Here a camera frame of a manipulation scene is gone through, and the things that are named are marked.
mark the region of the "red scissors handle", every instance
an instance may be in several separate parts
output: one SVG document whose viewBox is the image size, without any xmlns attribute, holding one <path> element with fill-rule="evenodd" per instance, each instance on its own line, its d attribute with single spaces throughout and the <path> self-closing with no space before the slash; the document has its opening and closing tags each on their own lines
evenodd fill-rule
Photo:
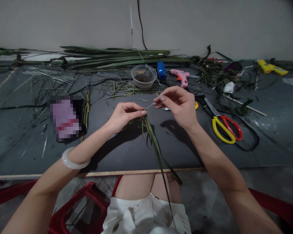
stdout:
<svg viewBox="0 0 293 234">
<path fill-rule="evenodd" d="M 229 132 L 232 133 L 232 135 L 234 136 L 234 138 L 236 139 L 236 141 L 241 141 L 243 139 L 243 132 L 242 132 L 241 128 L 239 127 L 239 125 L 236 122 L 234 122 L 232 119 L 230 119 L 229 117 L 227 117 L 225 115 L 220 116 L 220 118 L 223 121 L 223 123 L 226 126 L 226 128 L 229 130 Z M 229 121 L 230 123 L 232 123 L 233 126 L 237 129 L 238 134 L 239 134 L 239 137 L 237 137 L 233 133 L 233 131 L 232 131 L 232 129 L 231 129 L 231 127 L 230 127 L 230 125 L 228 124 L 227 121 Z"/>
</svg>

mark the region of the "pink glue gun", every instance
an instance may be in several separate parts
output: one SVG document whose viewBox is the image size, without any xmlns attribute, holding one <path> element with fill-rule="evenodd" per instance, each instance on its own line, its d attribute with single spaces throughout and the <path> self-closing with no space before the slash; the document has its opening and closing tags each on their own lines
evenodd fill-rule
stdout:
<svg viewBox="0 0 293 234">
<path fill-rule="evenodd" d="M 185 71 L 181 71 L 181 70 L 177 70 L 177 69 L 171 69 L 170 73 L 173 76 L 177 76 L 177 80 L 181 81 L 181 88 L 186 88 L 188 86 L 188 81 L 187 79 L 190 76 L 190 73 L 185 72 Z"/>
</svg>

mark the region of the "hand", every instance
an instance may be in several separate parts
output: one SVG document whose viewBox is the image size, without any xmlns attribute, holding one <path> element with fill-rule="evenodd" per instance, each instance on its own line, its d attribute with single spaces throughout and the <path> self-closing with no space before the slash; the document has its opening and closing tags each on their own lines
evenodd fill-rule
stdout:
<svg viewBox="0 0 293 234">
<path fill-rule="evenodd" d="M 161 103 L 156 108 L 168 107 L 177 121 L 185 130 L 193 128 L 198 124 L 195 112 L 194 95 L 183 88 L 173 86 L 165 89 L 154 100 L 154 106 Z"/>
<path fill-rule="evenodd" d="M 146 115 L 145 108 L 134 102 L 120 102 L 117 104 L 111 118 L 106 125 L 113 133 L 120 132 L 132 119 Z"/>
</svg>

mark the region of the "person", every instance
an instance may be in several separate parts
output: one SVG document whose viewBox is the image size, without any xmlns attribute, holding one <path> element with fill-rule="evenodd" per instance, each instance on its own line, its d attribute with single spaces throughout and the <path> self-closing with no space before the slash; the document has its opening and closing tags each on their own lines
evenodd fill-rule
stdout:
<svg viewBox="0 0 293 234">
<path fill-rule="evenodd" d="M 174 86 L 154 99 L 157 109 L 171 109 L 197 149 L 208 173 L 221 190 L 241 233 L 282 233 L 247 188 L 239 170 L 198 123 L 194 95 Z M 72 165 L 87 164 L 97 150 L 132 119 L 145 115 L 136 103 L 119 103 L 100 129 L 68 152 Z M 36 182 L 2 234 L 48 233 L 48 226 L 61 189 L 79 172 L 59 159 Z M 190 225 L 181 204 L 179 187 L 165 173 L 172 214 L 161 174 L 124 175 L 107 211 L 103 233 L 187 233 Z"/>
</svg>

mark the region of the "leg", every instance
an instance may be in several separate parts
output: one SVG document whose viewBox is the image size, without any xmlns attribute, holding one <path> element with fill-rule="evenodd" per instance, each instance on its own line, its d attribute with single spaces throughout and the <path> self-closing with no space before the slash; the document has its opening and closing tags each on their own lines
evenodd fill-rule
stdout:
<svg viewBox="0 0 293 234">
<path fill-rule="evenodd" d="M 150 194 L 154 173 L 123 175 L 121 178 L 115 197 L 125 200 L 139 200 Z"/>
<path fill-rule="evenodd" d="M 181 203 L 179 186 L 171 172 L 164 173 L 170 202 Z M 151 193 L 164 201 L 168 201 L 162 173 L 156 173 Z"/>
</svg>

